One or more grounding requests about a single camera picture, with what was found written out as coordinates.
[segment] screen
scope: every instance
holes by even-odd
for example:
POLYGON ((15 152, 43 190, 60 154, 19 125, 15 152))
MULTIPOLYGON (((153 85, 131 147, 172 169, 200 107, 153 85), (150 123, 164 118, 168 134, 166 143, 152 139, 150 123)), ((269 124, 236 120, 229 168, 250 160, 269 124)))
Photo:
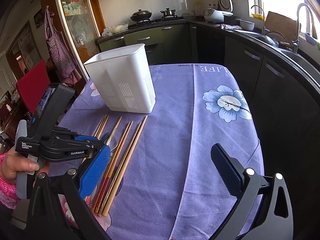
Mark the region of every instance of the screen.
POLYGON ((44 93, 43 97, 41 98, 37 108, 36 108, 36 113, 38 117, 40 118, 42 116, 43 110, 45 106, 47 105, 47 102, 49 101, 50 96, 53 94, 55 91, 55 88, 47 88, 46 92, 44 93))

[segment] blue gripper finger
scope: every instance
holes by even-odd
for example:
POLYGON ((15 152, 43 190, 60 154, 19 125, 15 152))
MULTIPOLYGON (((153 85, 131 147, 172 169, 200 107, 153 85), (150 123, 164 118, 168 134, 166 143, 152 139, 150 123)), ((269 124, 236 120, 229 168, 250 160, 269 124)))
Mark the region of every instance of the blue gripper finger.
POLYGON ((79 194, 82 199, 90 196, 110 161, 110 148, 105 145, 98 152, 80 179, 79 194))

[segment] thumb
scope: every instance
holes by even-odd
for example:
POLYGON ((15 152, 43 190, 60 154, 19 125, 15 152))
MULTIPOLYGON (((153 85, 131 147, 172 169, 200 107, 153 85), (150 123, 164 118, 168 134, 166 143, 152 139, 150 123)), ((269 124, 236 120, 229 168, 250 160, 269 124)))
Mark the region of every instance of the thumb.
POLYGON ((39 170, 39 164, 29 160, 26 157, 19 156, 19 155, 11 155, 11 158, 7 160, 8 167, 13 172, 17 171, 26 171, 26 172, 32 172, 39 170))

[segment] apron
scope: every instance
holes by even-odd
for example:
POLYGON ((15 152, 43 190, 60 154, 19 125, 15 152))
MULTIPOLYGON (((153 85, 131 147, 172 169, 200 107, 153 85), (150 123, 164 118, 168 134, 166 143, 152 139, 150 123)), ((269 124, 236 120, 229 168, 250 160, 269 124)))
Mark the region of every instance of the apron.
POLYGON ((57 75, 62 84, 73 86, 80 79, 81 75, 76 70, 76 60, 68 50, 62 32, 58 32, 53 25, 53 12, 49 12, 48 6, 45 7, 44 29, 45 38, 52 63, 55 65, 57 75))

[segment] rice cooker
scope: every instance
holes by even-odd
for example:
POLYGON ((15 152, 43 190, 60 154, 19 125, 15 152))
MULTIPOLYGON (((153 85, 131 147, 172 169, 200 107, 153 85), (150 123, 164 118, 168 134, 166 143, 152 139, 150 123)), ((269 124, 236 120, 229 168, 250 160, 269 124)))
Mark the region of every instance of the rice cooker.
POLYGON ((206 20, 206 22, 223 23, 224 15, 233 15, 231 0, 218 0, 218 3, 222 11, 208 8, 204 13, 204 19, 206 20))

